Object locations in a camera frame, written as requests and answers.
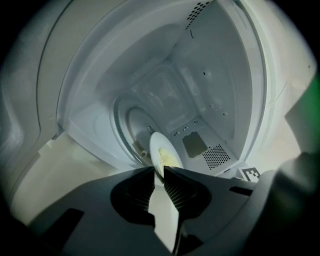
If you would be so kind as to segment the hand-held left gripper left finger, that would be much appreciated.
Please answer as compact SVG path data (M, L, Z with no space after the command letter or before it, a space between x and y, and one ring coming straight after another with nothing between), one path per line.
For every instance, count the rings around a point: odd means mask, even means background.
M152 167L86 182L39 213L30 229L61 256L171 256L149 213Z

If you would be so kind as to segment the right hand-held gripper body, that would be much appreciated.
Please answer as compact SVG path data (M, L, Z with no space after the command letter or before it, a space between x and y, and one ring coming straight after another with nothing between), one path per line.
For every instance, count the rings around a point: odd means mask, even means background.
M240 167L237 169L233 179L242 181L258 181L261 174L255 167Z

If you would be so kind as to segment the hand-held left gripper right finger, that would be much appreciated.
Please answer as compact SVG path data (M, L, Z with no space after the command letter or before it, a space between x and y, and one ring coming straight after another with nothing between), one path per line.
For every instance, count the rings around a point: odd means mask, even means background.
M179 213L173 254L182 256L216 237L244 206L255 183L166 166L164 188Z

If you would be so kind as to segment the pale yellow shredded food pile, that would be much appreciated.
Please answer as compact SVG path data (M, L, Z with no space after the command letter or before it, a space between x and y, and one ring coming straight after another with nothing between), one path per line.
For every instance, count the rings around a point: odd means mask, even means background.
M169 167L178 167L181 168L179 161L177 158L171 154L166 148L159 148L158 150L160 162L163 166L169 166Z

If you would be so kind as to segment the white plate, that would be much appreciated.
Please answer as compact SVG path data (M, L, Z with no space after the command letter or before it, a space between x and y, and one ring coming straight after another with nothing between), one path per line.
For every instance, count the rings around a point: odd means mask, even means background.
M181 168L183 168L182 161L172 143L160 132L154 132L149 141L149 151L152 165L155 169L155 173L159 181L164 184L164 166L161 164L159 156L159 148L167 149L172 155L174 155L179 161Z

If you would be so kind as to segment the white microwave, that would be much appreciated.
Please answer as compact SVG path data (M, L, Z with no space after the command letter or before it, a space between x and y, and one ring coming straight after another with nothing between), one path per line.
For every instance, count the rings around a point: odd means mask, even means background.
M317 72L271 0L49 0L0 64L0 188L10 194L62 133L119 171L115 100L141 100L186 169L218 175L270 152L320 152L295 108Z

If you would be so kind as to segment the glass turntable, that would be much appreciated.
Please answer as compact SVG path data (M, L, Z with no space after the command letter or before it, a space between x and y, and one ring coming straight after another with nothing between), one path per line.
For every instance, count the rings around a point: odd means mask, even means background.
M151 135L162 132L162 129L147 106L137 97L124 93L114 102L113 118L118 136L128 154L138 164L151 166Z

